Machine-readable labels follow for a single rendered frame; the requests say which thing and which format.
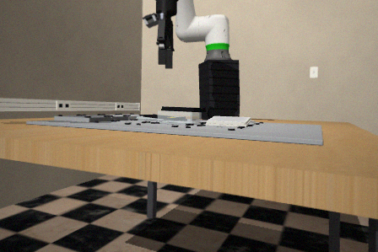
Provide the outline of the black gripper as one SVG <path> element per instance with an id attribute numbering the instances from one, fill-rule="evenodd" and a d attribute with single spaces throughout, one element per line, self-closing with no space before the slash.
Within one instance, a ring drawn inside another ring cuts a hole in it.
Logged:
<path id="1" fill-rule="evenodd" d="M 173 51 L 175 51 L 172 32 L 174 25 L 169 18 L 177 14 L 177 0 L 156 0 L 156 13 L 159 13 L 158 42 L 156 42 L 156 45 L 159 45 L 158 64 L 172 68 Z"/>

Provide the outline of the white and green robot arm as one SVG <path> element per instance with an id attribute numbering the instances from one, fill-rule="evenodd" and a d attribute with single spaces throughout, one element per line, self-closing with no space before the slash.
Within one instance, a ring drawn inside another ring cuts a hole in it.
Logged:
<path id="1" fill-rule="evenodd" d="M 159 15 L 152 13 L 144 16 L 143 20 L 145 25 L 151 28 L 158 25 Z M 183 42 L 204 41 L 207 49 L 204 61 L 233 60 L 229 54 L 230 26 L 228 17 L 222 14 L 198 17 L 193 0 L 177 0 L 175 33 Z"/>

